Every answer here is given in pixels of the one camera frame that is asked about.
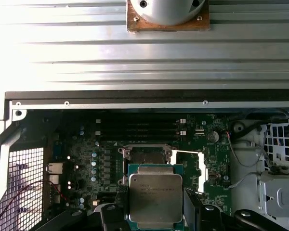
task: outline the mounting hole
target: mounting hole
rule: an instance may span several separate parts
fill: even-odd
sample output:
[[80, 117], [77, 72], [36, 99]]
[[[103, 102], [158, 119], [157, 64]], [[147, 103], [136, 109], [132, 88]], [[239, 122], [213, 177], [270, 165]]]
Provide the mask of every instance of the mounting hole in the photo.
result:
[[200, 2], [198, 0], [194, 0], [192, 3], [192, 6], [197, 7], [200, 5]]
[[21, 111], [16, 111], [15, 113], [17, 116], [21, 116], [23, 113]]
[[146, 7], [146, 6], [148, 5], [148, 3], [146, 3], [146, 1], [141, 1], [141, 2], [139, 3], [139, 5], [140, 5], [142, 8], [144, 8], [144, 7]]

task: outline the silver metal panel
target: silver metal panel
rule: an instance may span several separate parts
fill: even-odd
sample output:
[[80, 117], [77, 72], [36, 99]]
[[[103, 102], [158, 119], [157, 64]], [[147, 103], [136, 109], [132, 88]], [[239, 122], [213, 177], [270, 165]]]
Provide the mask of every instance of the silver metal panel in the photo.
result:
[[273, 176], [265, 171], [259, 184], [260, 205], [264, 212], [289, 218], [289, 175]]
[[129, 33], [125, 17], [124, 0], [0, 1], [0, 87], [289, 88], [287, 0], [212, 0], [207, 32]]

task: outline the ventilation grille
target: ventilation grille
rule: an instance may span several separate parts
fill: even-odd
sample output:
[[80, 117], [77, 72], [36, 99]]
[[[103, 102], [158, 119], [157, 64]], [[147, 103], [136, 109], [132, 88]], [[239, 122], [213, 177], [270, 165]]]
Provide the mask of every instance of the ventilation grille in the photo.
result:
[[[7, 191], [0, 202], [0, 214], [17, 193], [43, 180], [43, 148], [10, 152]], [[28, 231], [42, 218], [42, 182], [23, 190], [0, 219], [0, 231]]]
[[268, 129], [264, 149], [276, 165], [289, 166], [289, 123], [263, 126]]

